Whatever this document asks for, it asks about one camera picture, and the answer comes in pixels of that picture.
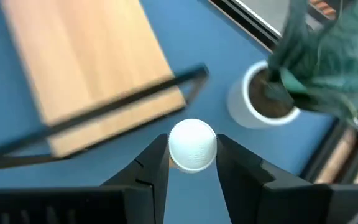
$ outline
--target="wooden board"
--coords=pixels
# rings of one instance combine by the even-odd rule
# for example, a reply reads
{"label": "wooden board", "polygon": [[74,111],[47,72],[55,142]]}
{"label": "wooden board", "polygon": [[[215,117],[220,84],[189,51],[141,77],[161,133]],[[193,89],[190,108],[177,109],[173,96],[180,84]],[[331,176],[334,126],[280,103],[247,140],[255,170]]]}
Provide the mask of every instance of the wooden board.
{"label": "wooden board", "polygon": [[[172,76],[138,0],[2,0],[47,124]],[[184,106],[178,88],[50,140],[66,156]]]}

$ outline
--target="white pot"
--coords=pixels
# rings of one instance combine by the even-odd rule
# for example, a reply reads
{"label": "white pot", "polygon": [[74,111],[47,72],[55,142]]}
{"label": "white pot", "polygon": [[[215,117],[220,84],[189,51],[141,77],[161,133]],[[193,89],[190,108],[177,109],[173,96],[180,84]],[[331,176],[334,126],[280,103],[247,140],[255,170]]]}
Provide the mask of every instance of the white pot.
{"label": "white pot", "polygon": [[288,124],[300,113],[298,108],[293,108],[286,116],[281,118],[268,118],[261,115],[252,106],[249,99],[249,83],[259,71],[267,68],[266,61],[260,61],[248,68],[246,74],[236,82],[229,91],[227,107],[232,118],[241,126],[247,128],[266,128]]}

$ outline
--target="blue table surface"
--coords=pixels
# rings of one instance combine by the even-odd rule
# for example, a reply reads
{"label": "blue table surface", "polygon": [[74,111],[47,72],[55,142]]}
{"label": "blue table surface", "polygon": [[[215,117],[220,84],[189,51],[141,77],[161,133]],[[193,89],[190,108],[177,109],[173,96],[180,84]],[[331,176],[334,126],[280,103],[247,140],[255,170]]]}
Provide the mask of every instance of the blue table surface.
{"label": "blue table surface", "polygon": [[[203,62],[210,79],[183,113],[122,136],[68,161],[0,170],[1,187],[95,186],[126,166],[160,133],[183,119],[201,119],[264,159],[299,174],[332,123],[302,112],[286,126],[265,130],[236,124],[226,109],[229,87],[268,52],[205,0],[141,1],[172,70]],[[0,8],[0,143],[42,127]],[[46,142],[27,153],[48,153]],[[198,174],[171,169],[166,223],[230,223],[216,166]]]}

